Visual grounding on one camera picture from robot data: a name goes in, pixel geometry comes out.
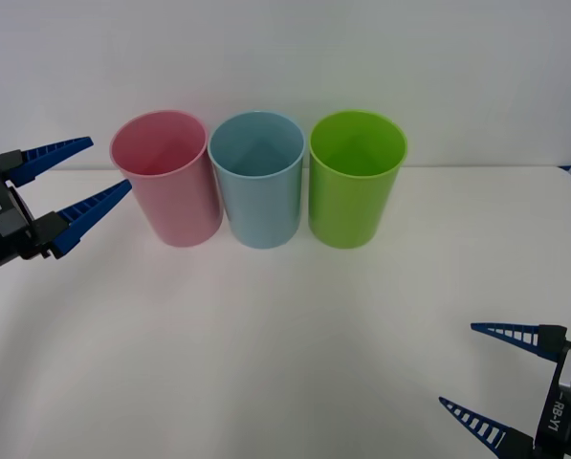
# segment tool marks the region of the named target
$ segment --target pink cup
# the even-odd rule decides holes
[[[200,244],[221,225],[223,209],[208,138],[197,118],[164,110],[134,118],[111,141],[111,160],[132,184],[155,232],[170,246]]]

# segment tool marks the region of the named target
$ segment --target light blue cup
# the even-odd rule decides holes
[[[210,136],[231,231],[244,245],[269,249],[296,234],[305,149],[299,126],[273,112],[241,113]]]

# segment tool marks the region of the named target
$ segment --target white table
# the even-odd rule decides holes
[[[119,179],[22,195],[40,215]],[[554,365],[472,321],[571,338],[567,173],[405,168],[353,251],[305,218],[278,249],[224,222],[177,250],[129,195],[61,260],[0,269],[0,458],[490,458],[438,396],[534,434]]]

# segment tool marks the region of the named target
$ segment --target cup rim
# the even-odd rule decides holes
[[[205,135],[205,141],[204,144],[202,146],[202,148],[200,149],[200,151],[198,152],[198,154],[194,157],[193,160],[191,160],[189,163],[182,165],[181,167],[178,167],[174,170],[170,170],[168,172],[165,172],[163,174],[138,174],[136,172],[132,172],[124,167],[121,167],[116,161],[115,158],[113,157],[113,143],[115,142],[115,139],[119,136],[119,134],[121,133],[121,131],[123,131],[123,129],[125,129],[126,127],[128,127],[130,124],[132,124],[133,122],[140,120],[141,118],[145,118],[151,115],[156,115],[158,113],[175,113],[177,115],[185,115],[188,118],[191,118],[192,120],[194,120],[195,122],[197,122],[200,127],[202,127],[202,131]],[[198,117],[190,114],[189,112],[185,112],[183,110],[170,110],[170,109],[166,109],[166,110],[153,110],[151,112],[146,112],[143,113],[141,115],[138,115],[137,117],[134,117],[132,120],[129,120],[126,124],[124,124],[122,127],[120,127],[117,132],[115,133],[115,135],[113,136],[113,139],[111,139],[111,142],[109,144],[109,156],[111,158],[111,162],[117,167],[119,168],[121,171],[125,172],[126,175],[128,175],[129,177],[133,177],[135,179],[160,179],[163,177],[167,177],[169,175],[173,175],[176,174],[177,172],[181,172],[184,169],[187,169],[188,167],[191,167],[193,164],[195,164],[197,161],[200,160],[200,158],[202,158],[202,155],[205,151],[207,151],[207,145],[209,143],[209,131],[207,130],[206,125],[202,122],[202,120],[200,120]]]
[[[232,172],[230,170],[227,170],[225,167],[223,167],[222,165],[220,165],[217,160],[215,160],[215,158],[212,155],[212,151],[211,151],[211,144],[212,144],[212,138],[215,136],[215,133],[217,132],[217,130],[226,122],[231,121],[235,118],[238,117],[242,117],[244,115],[250,115],[252,113],[266,113],[266,114],[270,114],[270,115],[277,115],[279,117],[282,117],[283,119],[287,120],[288,122],[290,122],[291,124],[293,124],[296,129],[300,132],[300,135],[302,136],[302,148],[300,148],[300,153],[297,155],[296,160],[291,163],[290,165],[288,165],[287,167],[285,167],[284,169],[281,169],[277,172],[273,172],[272,174],[268,174],[268,175],[241,175],[241,174],[237,174],[235,172]],[[306,134],[304,133],[304,130],[299,126],[299,124],[291,117],[288,117],[287,115],[280,113],[280,112],[275,112],[272,110],[246,110],[244,112],[238,112],[234,115],[232,115],[231,117],[223,120],[222,122],[219,123],[219,125],[212,131],[212,133],[210,134],[209,137],[209,146],[207,147],[207,150],[209,152],[209,157],[210,157],[210,161],[213,163],[213,165],[218,168],[221,172],[224,172],[228,175],[231,175],[232,177],[236,177],[239,179],[244,179],[244,180],[263,180],[263,179],[270,179],[272,177],[275,177],[279,174],[282,174],[284,172],[287,172],[291,169],[293,169],[294,167],[296,167],[296,165],[302,161],[302,159],[304,158],[304,152],[306,151],[306,146],[307,146],[307,141],[306,141]]]
[[[345,174],[344,172],[340,172],[336,169],[333,169],[332,167],[330,167],[329,165],[324,163],[322,160],[320,160],[318,158],[317,154],[315,153],[315,151],[313,151],[313,134],[315,134],[315,130],[324,120],[327,120],[328,118],[332,118],[336,115],[341,115],[343,113],[364,113],[366,115],[372,115],[373,117],[377,117],[381,120],[387,121],[389,124],[391,124],[393,127],[395,127],[396,130],[398,131],[398,133],[402,136],[402,139],[404,139],[404,155],[402,155],[402,159],[399,162],[397,162],[393,167],[390,167],[388,170],[381,172],[380,174],[374,174],[374,175]],[[339,110],[338,112],[334,112],[334,113],[327,115],[326,117],[323,117],[321,120],[319,120],[317,122],[317,124],[315,124],[315,126],[313,127],[313,130],[311,131],[311,136],[310,136],[310,141],[309,141],[309,150],[311,152],[311,157],[313,158],[314,161],[317,161],[317,163],[321,167],[329,170],[330,172],[332,172],[336,175],[339,175],[339,176],[347,178],[347,179],[354,179],[354,180],[373,180],[373,179],[378,179],[380,177],[383,177],[383,176],[389,174],[390,172],[393,172],[394,170],[397,170],[398,167],[400,167],[402,165],[402,163],[406,160],[406,157],[408,156],[408,139],[406,138],[406,134],[404,133],[404,131],[400,128],[400,126],[398,124],[396,124],[395,122],[390,120],[388,117],[381,115],[380,113],[371,112],[369,110],[359,110],[359,109]]]

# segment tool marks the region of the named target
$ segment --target plastic cup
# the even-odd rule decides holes
[[[313,234],[340,249],[370,241],[405,158],[404,133],[381,115],[350,110],[321,120],[311,134]]]
[[[289,241],[300,222],[304,133],[273,112],[247,112],[213,132],[209,154],[230,220],[244,245],[268,249]]]
[[[151,227],[170,246],[209,239],[223,210],[197,118],[164,110],[134,118],[111,141],[111,160],[132,184]]]

